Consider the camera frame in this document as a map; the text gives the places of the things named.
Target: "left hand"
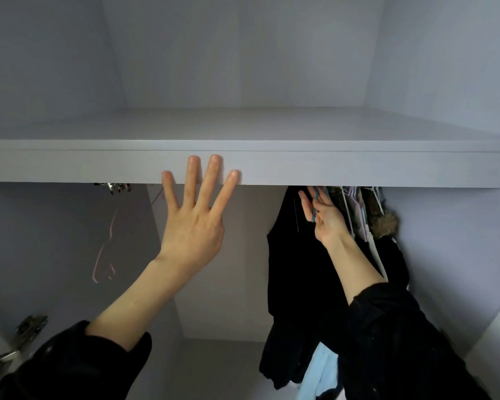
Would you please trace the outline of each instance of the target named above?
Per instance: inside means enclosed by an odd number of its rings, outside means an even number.
[[[162,174],[168,218],[161,251],[156,259],[177,267],[187,278],[205,267],[220,251],[224,236],[222,212],[239,180],[239,172],[230,171],[213,207],[209,208],[219,173],[220,156],[212,155],[209,158],[198,200],[195,202],[198,163],[197,156],[189,157],[181,207],[174,195],[172,174],[168,171]]]

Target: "light blue garment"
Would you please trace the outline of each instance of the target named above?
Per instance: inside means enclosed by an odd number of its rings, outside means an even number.
[[[337,387],[337,354],[319,343],[307,367],[295,400],[315,400],[326,390]]]

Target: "hand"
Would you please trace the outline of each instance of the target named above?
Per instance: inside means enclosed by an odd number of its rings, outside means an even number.
[[[307,187],[307,189],[309,189],[313,202],[309,201],[307,195],[303,191],[298,192],[302,200],[304,215],[306,215],[306,220],[308,222],[312,222],[313,208],[315,208],[315,237],[317,237],[317,240],[324,244],[329,251],[341,238],[349,234],[347,225],[343,215],[340,213],[339,209],[334,206],[332,200],[326,195],[323,188],[318,187],[318,199],[316,199],[317,194],[314,187]]]
[[[224,236],[222,212],[239,179],[238,171],[230,171],[213,207],[209,208],[220,167],[220,157],[211,156],[198,200],[194,202],[198,162],[197,156],[189,157],[181,207],[174,195],[172,174],[169,171],[162,174],[168,218],[161,251],[156,260],[164,261],[171,267],[178,267],[187,278],[200,271],[220,251]]]

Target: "white shelf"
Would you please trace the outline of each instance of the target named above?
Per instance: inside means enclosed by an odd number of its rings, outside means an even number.
[[[500,135],[368,108],[127,110],[0,130],[0,181],[184,182],[221,154],[245,184],[500,187]]]

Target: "black sleeve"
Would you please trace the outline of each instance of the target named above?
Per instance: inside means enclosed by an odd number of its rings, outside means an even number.
[[[344,362],[349,400],[489,398],[405,289],[365,289],[350,305],[348,323],[357,342]]]
[[[83,321],[48,340],[0,381],[0,400],[124,400],[144,367],[152,339],[145,333],[130,352],[113,341],[86,336]]]

